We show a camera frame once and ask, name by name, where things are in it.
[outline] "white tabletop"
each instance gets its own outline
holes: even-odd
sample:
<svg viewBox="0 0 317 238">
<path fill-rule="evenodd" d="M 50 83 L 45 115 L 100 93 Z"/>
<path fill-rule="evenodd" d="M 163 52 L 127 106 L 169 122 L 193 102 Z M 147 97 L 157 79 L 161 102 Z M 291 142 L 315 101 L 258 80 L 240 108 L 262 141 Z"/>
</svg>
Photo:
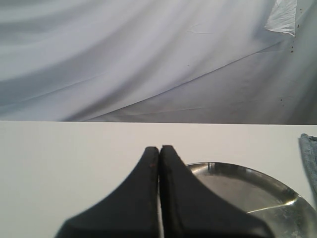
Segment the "white tabletop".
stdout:
<svg viewBox="0 0 317 238">
<path fill-rule="evenodd" d="M 0 237 L 53 237 L 113 191 L 146 146 L 266 173 L 315 206 L 298 144 L 317 126 L 0 122 Z"/>
</svg>

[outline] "black rubber object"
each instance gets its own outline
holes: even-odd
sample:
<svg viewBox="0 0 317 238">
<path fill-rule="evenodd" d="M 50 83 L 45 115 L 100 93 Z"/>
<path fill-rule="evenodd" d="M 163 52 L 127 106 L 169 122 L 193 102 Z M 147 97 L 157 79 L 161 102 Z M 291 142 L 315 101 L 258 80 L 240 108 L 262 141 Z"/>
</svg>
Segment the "black rubber object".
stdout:
<svg viewBox="0 0 317 238">
<path fill-rule="evenodd" d="M 158 238 L 158 158 L 158 149 L 147 147 L 134 170 L 113 193 L 67 220 L 56 237 Z"/>
<path fill-rule="evenodd" d="M 266 223 L 205 187 L 172 146 L 163 146 L 158 167 L 165 238 L 274 237 Z"/>
</svg>

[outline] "silver metal plate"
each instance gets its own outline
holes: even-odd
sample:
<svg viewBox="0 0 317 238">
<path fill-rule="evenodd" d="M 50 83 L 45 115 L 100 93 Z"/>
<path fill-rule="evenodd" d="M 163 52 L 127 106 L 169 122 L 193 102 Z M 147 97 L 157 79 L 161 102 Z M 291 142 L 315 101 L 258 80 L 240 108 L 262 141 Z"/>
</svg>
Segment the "silver metal plate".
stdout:
<svg viewBox="0 0 317 238">
<path fill-rule="evenodd" d="M 317 213 L 294 190 L 258 171 L 226 163 L 188 165 L 211 191 L 264 220 L 276 238 L 317 238 Z"/>
</svg>

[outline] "gray towel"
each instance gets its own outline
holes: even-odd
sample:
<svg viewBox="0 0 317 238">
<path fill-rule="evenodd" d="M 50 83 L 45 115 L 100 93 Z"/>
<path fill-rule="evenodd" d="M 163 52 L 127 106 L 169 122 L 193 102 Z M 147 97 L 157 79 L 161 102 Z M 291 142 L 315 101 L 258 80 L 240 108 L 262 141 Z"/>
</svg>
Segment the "gray towel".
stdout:
<svg viewBox="0 0 317 238">
<path fill-rule="evenodd" d="M 300 147 L 306 174 L 317 194 L 317 137 L 302 134 Z"/>
</svg>

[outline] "round metal tray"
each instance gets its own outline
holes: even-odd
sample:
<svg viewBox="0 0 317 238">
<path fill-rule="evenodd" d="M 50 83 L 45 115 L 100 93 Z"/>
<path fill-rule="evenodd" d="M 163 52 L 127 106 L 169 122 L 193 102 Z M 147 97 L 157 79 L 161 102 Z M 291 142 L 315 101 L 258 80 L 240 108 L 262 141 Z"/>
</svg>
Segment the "round metal tray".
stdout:
<svg viewBox="0 0 317 238">
<path fill-rule="evenodd" d="M 188 165 L 211 191 L 264 220 L 276 238 L 316 238 L 317 213 L 294 190 L 258 171 L 219 162 Z"/>
</svg>

